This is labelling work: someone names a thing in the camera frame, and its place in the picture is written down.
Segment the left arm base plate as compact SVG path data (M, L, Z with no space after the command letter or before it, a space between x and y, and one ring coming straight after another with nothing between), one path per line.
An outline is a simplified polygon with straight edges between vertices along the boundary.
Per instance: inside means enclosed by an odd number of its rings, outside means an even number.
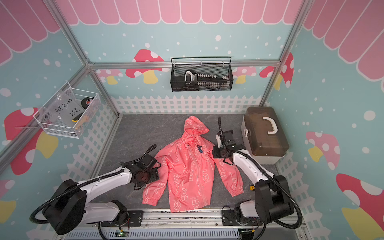
M144 211L125 211L118 213L110 222L101 222L102 227L140 227Z

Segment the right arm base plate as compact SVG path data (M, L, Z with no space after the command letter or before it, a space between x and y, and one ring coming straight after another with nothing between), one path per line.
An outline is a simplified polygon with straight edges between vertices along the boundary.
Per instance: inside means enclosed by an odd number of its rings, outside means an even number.
M246 218L237 210L221 210L223 226L262 226L257 218Z

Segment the pink patterned kids jacket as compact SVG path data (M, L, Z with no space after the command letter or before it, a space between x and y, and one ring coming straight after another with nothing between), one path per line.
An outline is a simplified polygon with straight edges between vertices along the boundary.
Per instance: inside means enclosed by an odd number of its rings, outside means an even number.
M170 210L185 212L210 205L215 170L232 197L244 193L238 168L213 156L214 144L203 138L209 129L195 116L185 120L182 137L155 156L161 164L159 180L147 184L144 205L156 206L164 192L169 193Z

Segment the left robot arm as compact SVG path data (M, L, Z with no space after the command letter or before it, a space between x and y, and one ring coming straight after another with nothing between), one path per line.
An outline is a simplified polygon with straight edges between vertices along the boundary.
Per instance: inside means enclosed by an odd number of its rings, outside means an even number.
M154 157L144 154L139 159L121 163L117 169L86 181L66 180L54 195L37 207L29 220L34 224L49 224L58 235L65 235L83 224L110 223L121 227L131 215L120 201L92 203L96 197L117 187L134 184L140 190L159 180L161 167Z

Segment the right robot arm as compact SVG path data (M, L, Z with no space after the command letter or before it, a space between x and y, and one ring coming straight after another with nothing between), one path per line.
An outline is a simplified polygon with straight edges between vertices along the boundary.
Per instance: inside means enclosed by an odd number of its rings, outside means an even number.
M236 144L232 130L220 130L217 142L213 149L214 158L237 166L253 183L255 198L236 206L237 221L256 219L263 225L276 223L287 229L299 228L303 214L291 196L287 179L266 170L249 155L244 145Z

